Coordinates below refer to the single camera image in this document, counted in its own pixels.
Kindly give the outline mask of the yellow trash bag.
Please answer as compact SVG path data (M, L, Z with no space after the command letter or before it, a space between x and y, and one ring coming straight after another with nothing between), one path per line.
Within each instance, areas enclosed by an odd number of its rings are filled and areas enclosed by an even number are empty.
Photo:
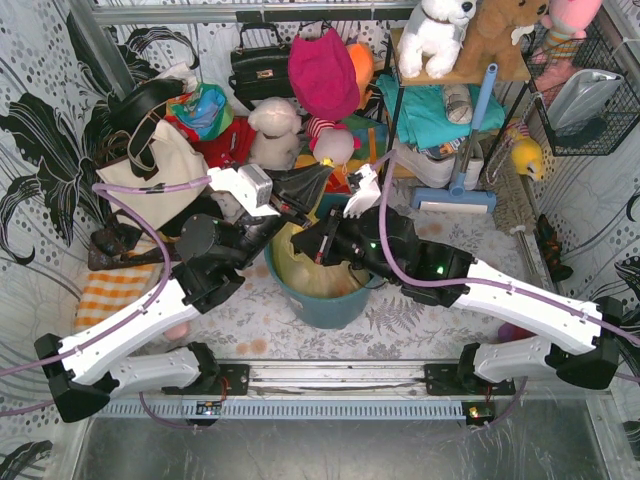
M351 270L346 261L325 267L297 253L291 238L302 230L296 224L287 223L270 244L273 267L286 286L309 297L330 299L354 293L370 282L369 273Z

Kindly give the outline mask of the teal trash bin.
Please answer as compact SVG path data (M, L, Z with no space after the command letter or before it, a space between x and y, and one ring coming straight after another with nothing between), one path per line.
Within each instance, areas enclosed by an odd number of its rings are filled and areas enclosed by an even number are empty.
M319 329L343 329L353 322L363 311L370 294L385 285L385 281L371 275L370 282L363 288L338 298L313 298L295 292L277 276L272 264L270 244L264 251L270 273L280 285L286 301L294 314L304 323Z

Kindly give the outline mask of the blue floor mop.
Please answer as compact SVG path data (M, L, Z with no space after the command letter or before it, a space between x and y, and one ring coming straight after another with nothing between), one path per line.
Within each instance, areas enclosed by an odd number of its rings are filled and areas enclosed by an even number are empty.
M497 197L493 192L467 190L465 180L467 170L477 142L479 130L484 119L494 83L498 74L498 65L490 63L482 81L477 102L474 107L470 134L462 150L460 163L455 177L447 189L427 187L416 188L411 200L413 208L434 212L462 212L490 214L494 211Z

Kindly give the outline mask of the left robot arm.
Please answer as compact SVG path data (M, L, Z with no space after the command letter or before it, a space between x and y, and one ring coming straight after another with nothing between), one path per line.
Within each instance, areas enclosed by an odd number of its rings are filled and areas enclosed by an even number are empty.
M288 171L257 165L212 168L188 182L152 187L99 183L94 191L113 200L183 193L200 186L231 194L245 213L234 223L199 214L183 225L170 265L159 283L97 325L65 338L53 334L34 344L53 403L65 423L84 420L116 396L162 389L201 394L221 386L220 367L203 343L166 354L135 356L139 347L229 300L250 266L289 222L306 222L322 196L332 169L314 164Z

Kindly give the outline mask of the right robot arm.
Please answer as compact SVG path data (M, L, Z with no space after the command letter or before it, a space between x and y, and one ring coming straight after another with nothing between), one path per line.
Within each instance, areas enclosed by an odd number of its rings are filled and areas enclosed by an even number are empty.
M433 392L485 392L515 377L555 376L584 389L606 389L619 347L607 325L616 310L604 301L579 303L513 279L456 247L422 240L412 219L373 207L346 218L333 207L291 238L295 252L322 266L347 263L399 286L417 303L465 309L501 319L529 337L464 346L457 369Z

